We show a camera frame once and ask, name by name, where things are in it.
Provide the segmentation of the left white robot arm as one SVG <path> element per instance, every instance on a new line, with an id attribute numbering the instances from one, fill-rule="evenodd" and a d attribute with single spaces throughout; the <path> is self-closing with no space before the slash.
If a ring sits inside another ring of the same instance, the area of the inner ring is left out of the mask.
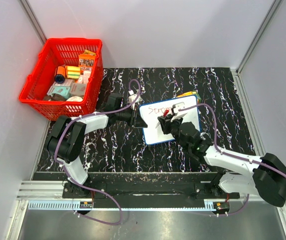
<path id="1" fill-rule="evenodd" d="M 74 183 L 74 193 L 81 198 L 87 197 L 91 192 L 91 186 L 86 181 L 89 176 L 80 160 L 80 153 L 86 134 L 104 129 L 117 121 L 126 122 L 133 128 L 147 128 L 147 123 L 138 112 L 141 101 L 139 94 L 130 91 L 128 104 L 122 107 L 123 97 L 117 93 L 109 95 L 103 105 L 103 112 L 79 116 L 60 116 L 46 139 L 47 151 L 62 165 L 68 181 Z"/>

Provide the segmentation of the white blue-framed whiteboard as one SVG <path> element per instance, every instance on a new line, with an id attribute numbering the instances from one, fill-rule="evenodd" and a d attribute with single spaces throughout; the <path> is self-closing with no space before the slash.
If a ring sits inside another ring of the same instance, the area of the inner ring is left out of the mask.
<path id="1" fill-rule="evenodd" d="M 148 128 L 143 129 L 143 135 L 147 145 L 155 145 L 174 140 L 174 137 L 171 134 L 163 134 L 160 126 L 158 128 L 155 127 L 158 123 L 157 118 L 160 117 L 165 110 L 169 110 L 168 114 L 170 115 L 172 106 L 180 102 L 185 103 L 185 108 L 198 104 L 197 98 L 190 95 L 181 98 L 146 103 L 139 107 L 140 116 L 148 125 Z M 187 111 L 188 114 L 183 118 L 182 122 L 192 122 L 197 130 L 201 130 L 198 108 L 195 107 Z"/>

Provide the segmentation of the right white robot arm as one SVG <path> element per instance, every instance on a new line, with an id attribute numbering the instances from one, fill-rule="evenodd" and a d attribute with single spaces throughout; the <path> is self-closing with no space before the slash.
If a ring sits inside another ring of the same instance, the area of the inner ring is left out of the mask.
<path id="1" fill-rule="evenodd" d="M 192 122 L 183 122 L 172 114 L 159 116 L 162 132 L 171 134 L 193 159 L 208 167 L 228 170 L 219 174 L 210 186 L 211 194 L 221 198 L 227 193 L 259 196 L 275 207 L 286 202 L 286 166 L 274 154 L 251 156 L 229 151 L 201 137 Z"/>

